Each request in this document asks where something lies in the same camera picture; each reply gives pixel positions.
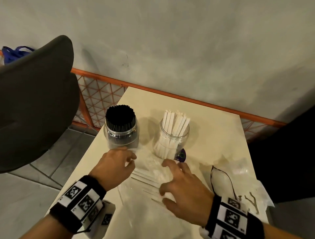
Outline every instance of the bundle of white straws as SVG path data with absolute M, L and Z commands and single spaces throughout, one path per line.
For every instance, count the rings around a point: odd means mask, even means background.
M 159 139 L 153 146 L 156 156 L 161 159 L 175 158 L 177 147 L 180 143 L 180 137 L 184 135 L 189 121 L 190 118 L 187 118 L 185 114 L 180 113 L 179 111 L 172 112 L 170 110 L 165 110 L 161 127 L 167 134 L 178 138 L 170 138 L 161 130 Z

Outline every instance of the glass jar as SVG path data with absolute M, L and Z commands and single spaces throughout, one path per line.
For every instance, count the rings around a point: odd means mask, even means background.
M 123 146 L 126 146 L 129 149 L 136 149 L 139 145 L 139 127 L 137 118 L 134 127 L 125 132 L 113 131 L 105 122 L 104 135 L 107 139 L 109 149 L 115 149 Z
M 168 134 L 162 127 L 162 121 L 153 139 L 153 152 L 161 159 L 174 159 L 185 146 L 189 136 L 189 125 L 183 136 L 176 137 Z

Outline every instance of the jar of white straws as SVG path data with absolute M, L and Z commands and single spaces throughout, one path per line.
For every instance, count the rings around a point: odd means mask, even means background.
M 185 114 L 166 110 L 153 140 L 153 151 L 161 159 L 174 159 L 189 136 L 189 121 Z

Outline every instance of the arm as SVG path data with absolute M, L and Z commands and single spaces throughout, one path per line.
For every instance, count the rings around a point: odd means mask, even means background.
M 175 216 L 192 224 L 205 227 L 210 216 L 214 194 L 192 174 L 186 163 L 176 164 L 165 159 L 162 166 L 168 166 L 173 180 L 160 187 L 160 194 L 172 193 L 176 202 L 164 198 L 163 203 Z M 263 224 L 265 239 L 301 239 L 271 225 Z
M 136 155 L 126 147 L 111 149 L 105 153 L 98 164 L 90 172 L 90 176 L 109 191 L 126 180 L 135 169 Z M 34 225 L 20 239 L 70 239 L 73 233 L 69 232 L 58 220 L 48 214 Z

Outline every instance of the hand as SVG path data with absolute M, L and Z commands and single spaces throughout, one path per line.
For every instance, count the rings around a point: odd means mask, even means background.
M 180 219 L 204 227 L 207 224 L 214 194 L 192 174 L 186 163 L 176 164 L 165 159 L 163 167 L 168 166 L 173 174 L 173 180 L 160 187 L 160 194 L 173 194 L 176 202 L 164 198 L 163 203 L 168 210 Z
M 132 159 L 137 156 L 127 147 L 111 149 L 103 154 L 97 165 L 89 173 L 97 179 L 100 185 L 108 192 L 125 181 L 135 169 Z

